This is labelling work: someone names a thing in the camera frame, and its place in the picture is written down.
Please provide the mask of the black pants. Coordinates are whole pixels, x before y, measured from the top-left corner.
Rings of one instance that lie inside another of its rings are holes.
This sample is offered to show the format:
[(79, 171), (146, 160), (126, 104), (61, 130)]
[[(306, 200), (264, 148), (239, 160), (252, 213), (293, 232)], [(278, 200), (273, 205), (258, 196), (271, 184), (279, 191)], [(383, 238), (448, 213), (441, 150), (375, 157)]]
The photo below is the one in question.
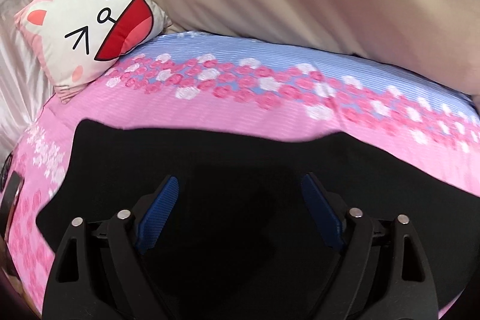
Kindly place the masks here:
[(370, 217), (408, 216), (439, 310), (478, 312), (479, 199), (341, 132), (288, 143), (83, 120), (37, 227), (56, 254), (74, 218), (107, 220), (174, 176), (176, 204), (142, 255), (163, 319), (310, 319), (332, 255), (303, 199), (308, 173)]

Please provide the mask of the cat face pillow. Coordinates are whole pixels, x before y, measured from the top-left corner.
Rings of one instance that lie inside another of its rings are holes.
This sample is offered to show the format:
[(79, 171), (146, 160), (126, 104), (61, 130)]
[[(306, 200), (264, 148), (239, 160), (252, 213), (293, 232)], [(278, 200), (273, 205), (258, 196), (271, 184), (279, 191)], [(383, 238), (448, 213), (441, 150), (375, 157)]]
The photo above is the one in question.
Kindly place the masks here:
[(15, 24), (66, 102), (168, 25), (153, 0), (33, 0)]

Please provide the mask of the pink floral bed sheet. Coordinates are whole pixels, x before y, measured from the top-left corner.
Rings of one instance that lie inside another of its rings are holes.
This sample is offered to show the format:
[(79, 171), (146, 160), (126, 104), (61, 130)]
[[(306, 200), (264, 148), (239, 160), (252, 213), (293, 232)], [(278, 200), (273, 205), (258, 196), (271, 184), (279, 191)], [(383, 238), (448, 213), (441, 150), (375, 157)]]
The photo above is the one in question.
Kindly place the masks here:
[(77, 124), (193, 127), (277, 140), (343, 131), (437, 179), (479, 192), (479, 116), (470, 99), (401, 68), (315, 49), (199, 32), (136, 48), (71, 101), (53, 97), (22, 135), (24, 179), (7, 241), (41, 308), (53, 253), (34, 225), (68, 168)]

